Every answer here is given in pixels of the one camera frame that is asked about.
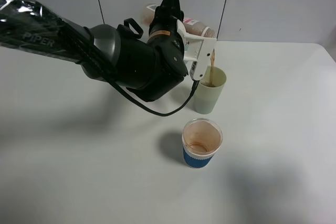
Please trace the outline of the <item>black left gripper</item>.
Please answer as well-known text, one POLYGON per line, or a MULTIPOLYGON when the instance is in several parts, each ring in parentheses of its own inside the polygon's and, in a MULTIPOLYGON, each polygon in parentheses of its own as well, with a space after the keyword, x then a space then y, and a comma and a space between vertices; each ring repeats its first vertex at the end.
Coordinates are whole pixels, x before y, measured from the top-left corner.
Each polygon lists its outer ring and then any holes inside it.
POLYGON ((177 22, 184 17, 180 0, 163 0, 149 25, 147 44, 158 59, 184 58, 184 43, 177 32, 177 22))

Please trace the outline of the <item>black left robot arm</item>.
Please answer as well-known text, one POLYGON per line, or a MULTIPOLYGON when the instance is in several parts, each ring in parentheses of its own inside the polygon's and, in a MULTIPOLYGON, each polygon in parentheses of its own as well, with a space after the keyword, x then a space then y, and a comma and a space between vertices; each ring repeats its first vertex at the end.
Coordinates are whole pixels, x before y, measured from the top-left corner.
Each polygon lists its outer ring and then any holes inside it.
POLYGON ((183 16, 180 0, 163 0, 143 42, 143 30, 132 18, 118 27, 87 28, 36 0, 1 0, 1 46, 76 63, 89 78, 115 83, 152 102, 187 75, 177 32, 183 16))

